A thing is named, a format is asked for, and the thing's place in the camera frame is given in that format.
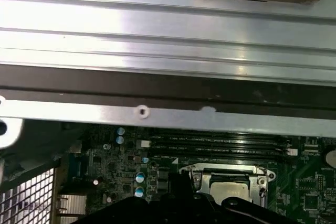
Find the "capacitor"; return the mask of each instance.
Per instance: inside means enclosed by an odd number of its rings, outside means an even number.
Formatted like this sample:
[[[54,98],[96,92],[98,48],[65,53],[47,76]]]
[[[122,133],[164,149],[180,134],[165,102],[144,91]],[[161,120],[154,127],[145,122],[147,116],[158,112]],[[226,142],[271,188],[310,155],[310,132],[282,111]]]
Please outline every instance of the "capacitor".
[[[122,128],[122,127],[118,128],[117,129],[117,134],[122,136],[123,134],[125,134],[125,129]]]
[[[139,197],[139,198],[142,198],[143,195],[144,195],[144,192],[145,192],[145,190],[144,190],[142,187],[137,187],[137,188],[135,189],[134,196]]]
[[[144,164],[147,164],[147,163],[149,162],[149,158],[147,158],[147,157],[143,157],[143,158],[142,158],[142,162],[143,162]]]
[[[96,178],[96,179],[93,180],[93,184],[95,186],[98,186],[102,182],[103,182],[103,177],[101,177],[101,176],[99,176],[98,178]]]
[[[325,162],[336,169],[336,150],[329,151],[325,156]]]
[[[123,144],[123,142],[124,142],[124,138],[123,138],[122,136],[118,136],[118,137],[116,138],[116,142],[117,142],[117,144]]]
[[[142,183],[145,181],[145,174],[144,173],[137,173],[135,176],[135,181],[137,183]]]

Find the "screw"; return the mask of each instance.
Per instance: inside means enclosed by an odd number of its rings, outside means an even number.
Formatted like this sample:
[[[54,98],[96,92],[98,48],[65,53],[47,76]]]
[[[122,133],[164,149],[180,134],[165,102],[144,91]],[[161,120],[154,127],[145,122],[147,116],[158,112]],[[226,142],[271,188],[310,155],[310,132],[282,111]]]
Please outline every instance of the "screw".
[[[109,149],[111,149],[111,145],[110,144],[104,144],[103,149],[108,151]]]
[[[234,200],[234,199],[230,199],[228,203],[231,206],[237,206],[238,205],[238,202],[236,200]]]
[[[265,179],[264,179],[264,178],[260,178],[260,179],[258,180],[258,184],[260,184],[260,185],[265,184]]]

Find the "metal grille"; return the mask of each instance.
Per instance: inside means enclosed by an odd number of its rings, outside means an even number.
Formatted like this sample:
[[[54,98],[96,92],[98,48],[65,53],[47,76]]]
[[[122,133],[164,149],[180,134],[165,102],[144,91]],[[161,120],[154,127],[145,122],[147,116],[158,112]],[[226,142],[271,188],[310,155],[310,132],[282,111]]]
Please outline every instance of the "metal grille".
[[[54,169],[0,194],[1,224],[49,224]]]

